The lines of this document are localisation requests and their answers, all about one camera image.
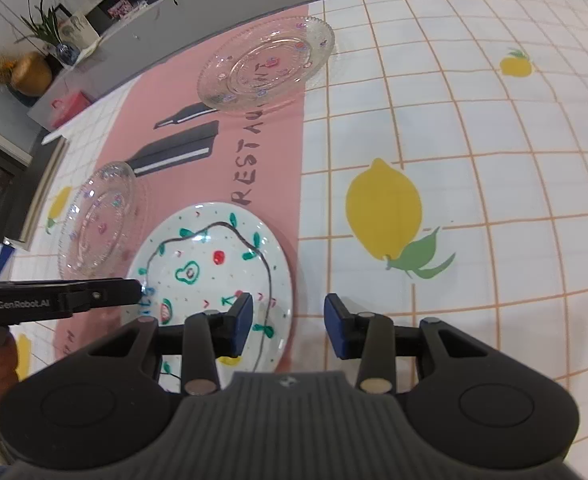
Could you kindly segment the large clear glass plate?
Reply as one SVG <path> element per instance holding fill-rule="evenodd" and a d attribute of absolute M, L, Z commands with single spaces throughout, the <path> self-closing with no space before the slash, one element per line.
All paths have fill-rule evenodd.
<path fill-rule="evenodd" d="M 126 162 L 109 162 L 81 185 L 65 211 L 58 265 L 64 280 L 125 273 L 141 226 L 144 195 Z"/>

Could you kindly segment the pink plastic case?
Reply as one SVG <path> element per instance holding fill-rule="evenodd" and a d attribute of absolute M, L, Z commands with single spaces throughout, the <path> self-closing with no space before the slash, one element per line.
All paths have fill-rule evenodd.
<path fill-rule="evenodd" d="M 65 94 L 62 98 L 51 102 L 51 127 L 53 130 L 60 128 L 83 112 L 92 104 L 92 101 L 82 91 L 74 91 Z"/>

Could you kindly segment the small clear glass plate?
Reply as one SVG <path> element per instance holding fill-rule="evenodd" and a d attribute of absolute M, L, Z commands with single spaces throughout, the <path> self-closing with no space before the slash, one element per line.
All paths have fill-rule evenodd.
<path fill-rule="evenodd" d="M 276 107 L 303 91 L 334 48 L 335 32 L 319 18 L 269 18 L 213 52 L 199 73 L 198 97 L 226 113 Z"/>

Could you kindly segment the white painted ceramic plate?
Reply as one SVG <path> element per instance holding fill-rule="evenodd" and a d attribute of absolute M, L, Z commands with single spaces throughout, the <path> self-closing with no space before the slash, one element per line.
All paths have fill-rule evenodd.
<path fill-rule="evenodd" d="M 192 205 L 160 223 L 142 243 L 129 271 L 143 287 L 122 321 L 157 318 L 180 325 L 192 314 L 228 311 L 237 297 L 253 297 L 254 314 L 243 352 L 218 359 L 222 385 L 236 372 L 271 373 L 284 354 L 293 320 L 291 272 L 277 237 L 258 217 L 226 203 Z"/>

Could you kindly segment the blue vase with plant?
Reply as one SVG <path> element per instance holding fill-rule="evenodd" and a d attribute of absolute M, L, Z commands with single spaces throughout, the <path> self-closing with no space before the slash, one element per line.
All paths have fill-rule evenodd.
<path fill-rule="evenodd" d="M 32 4 L 32 0 L 27 0 L 27 5 L 28 14 L 21 15 L 20 19 L 29 30 L 29 34 L 17 39 L 16 42 L 38 39 L 53 48 L 54 55 L 63 65 L 73 67 L 78 61 L 80 50 L 61 37 L 55 7 L 47 8 L 44 5 L 44 0 L 39 0 L 37 4 Z"/>

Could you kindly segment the white checked tablecloth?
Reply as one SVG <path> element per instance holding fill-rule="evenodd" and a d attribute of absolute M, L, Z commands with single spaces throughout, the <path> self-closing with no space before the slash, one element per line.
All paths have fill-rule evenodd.
<path fill-rule="evenodd" d="M 213 155 L 149 174 L 149 224 L 228 202 L 287 253 L 279 372 L 341 370 L 322 319 L 435 316 L 565 387 L 588 479 L 588 0 L 319 0 L 330 63 Z"/>

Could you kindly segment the golden vase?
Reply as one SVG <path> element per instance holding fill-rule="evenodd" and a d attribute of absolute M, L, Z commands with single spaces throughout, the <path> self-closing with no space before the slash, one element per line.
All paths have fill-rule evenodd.
<path fill-rule="evenodd" d="M 53 80 L 51 68 L 42 54 L 24 54 L 14 65 L 10 86 L 31 98 L 40 98 Z"/>

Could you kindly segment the blue white box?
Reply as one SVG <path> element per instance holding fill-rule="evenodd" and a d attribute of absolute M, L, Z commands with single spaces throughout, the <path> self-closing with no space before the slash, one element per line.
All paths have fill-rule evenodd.
<path fill-rule="evenodd" d="M 9 279 L 14 256 L 15 248 L 8 240 L 0 243 L 0 282 L 6 282 Z"/>

